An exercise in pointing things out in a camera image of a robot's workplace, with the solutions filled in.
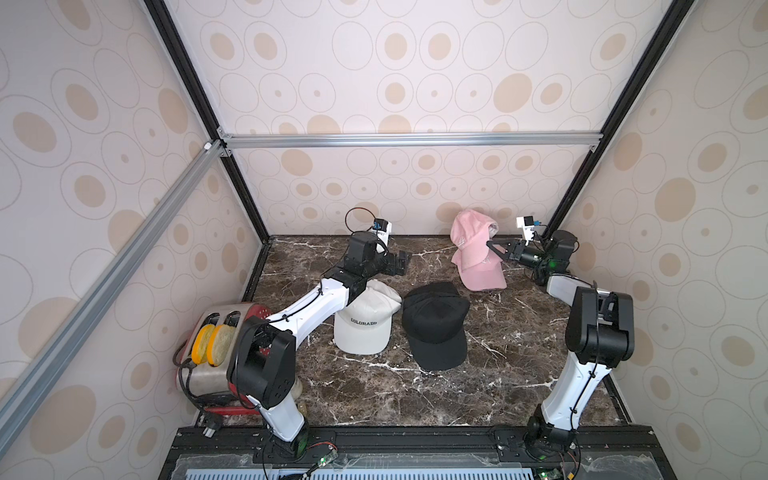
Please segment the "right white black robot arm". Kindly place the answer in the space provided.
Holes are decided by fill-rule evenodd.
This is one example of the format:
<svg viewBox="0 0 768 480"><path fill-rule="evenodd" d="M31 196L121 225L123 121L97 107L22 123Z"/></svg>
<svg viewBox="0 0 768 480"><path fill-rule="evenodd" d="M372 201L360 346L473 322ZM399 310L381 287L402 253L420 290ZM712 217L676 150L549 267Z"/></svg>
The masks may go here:
<svg viewBox="0 0 768 480"><path fill-rule="evenodd" d="M565 365L552 392L529 418L523 441L536 460L571 453L577 449L580 418L592 394L634 353L633 298L570 274L570 258L580 243L565 230L541 239L526 227L521 239L489 240L486 245L500 259L530 268L537 285L570 306Z"/></svg>

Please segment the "white cap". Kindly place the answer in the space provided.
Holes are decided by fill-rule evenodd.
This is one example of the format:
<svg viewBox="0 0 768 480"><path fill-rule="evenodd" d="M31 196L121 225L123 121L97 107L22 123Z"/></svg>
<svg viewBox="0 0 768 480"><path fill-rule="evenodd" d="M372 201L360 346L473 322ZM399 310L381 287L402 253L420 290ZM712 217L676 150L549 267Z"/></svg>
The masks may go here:
<svg viewBox="0 0 768 480"><path fill-rule="evenodd" d="M334 315L334 344L352 355L375 355L388 345L392 318L402 298L379 280L369 280L366 289L351 304Z"/></svg>

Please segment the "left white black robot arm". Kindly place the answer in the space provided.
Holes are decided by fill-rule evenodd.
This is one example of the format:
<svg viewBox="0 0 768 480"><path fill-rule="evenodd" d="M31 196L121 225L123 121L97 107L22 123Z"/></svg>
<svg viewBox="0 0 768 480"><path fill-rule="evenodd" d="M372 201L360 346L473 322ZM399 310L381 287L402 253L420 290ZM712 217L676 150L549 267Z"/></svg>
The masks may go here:
<svg viewBox="0 0 768 480"><path fill-rule="evenodd" d="M231 392L256 407L277 439L298 451L306 446L308 427L291 389L296 351L321 323L343 310L378 274L403 276L410 255L388 248L392 225L376 218L365 231L353 232L342 258L305 296L265 319L248 315L233 343L226 378Z"/></svg>

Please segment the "black cap front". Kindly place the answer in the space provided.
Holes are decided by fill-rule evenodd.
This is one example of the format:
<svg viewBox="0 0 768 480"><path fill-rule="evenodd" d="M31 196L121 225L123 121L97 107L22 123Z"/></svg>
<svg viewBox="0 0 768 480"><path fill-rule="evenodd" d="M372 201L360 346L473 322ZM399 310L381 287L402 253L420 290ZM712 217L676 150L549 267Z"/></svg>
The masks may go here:
<svg viewBox="0 0 768 480"><path fill-rule="evenodd" d="M446 371L467 357L464 321L470 302L452 282L433 282L406 294L402 327L411 354L425 371Z"/></svg>

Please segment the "pink baseball cap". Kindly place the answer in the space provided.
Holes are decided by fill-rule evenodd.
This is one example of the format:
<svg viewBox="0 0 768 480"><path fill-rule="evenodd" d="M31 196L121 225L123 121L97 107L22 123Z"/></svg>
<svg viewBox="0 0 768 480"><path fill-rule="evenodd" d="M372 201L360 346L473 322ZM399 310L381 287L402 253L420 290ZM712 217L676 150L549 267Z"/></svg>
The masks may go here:
<svg viewBox="0 0 768 480"><path fill-rule="evenodd" d="M497 222L491 217L473 209L461 211L452 224L450 239L457 247L452 262L462 271L501 262L487 246L499 231Z"/></svg>
<svg viewBox="0 0 768 480"><path fill-rule="evenodd" d="M462 260L462 251L457 250L451 261L457 266L462 283L470 291L505 289L507 287L501 266L502 261L489 249L486 250L486 257L477 265L464 268Z"/></svg>

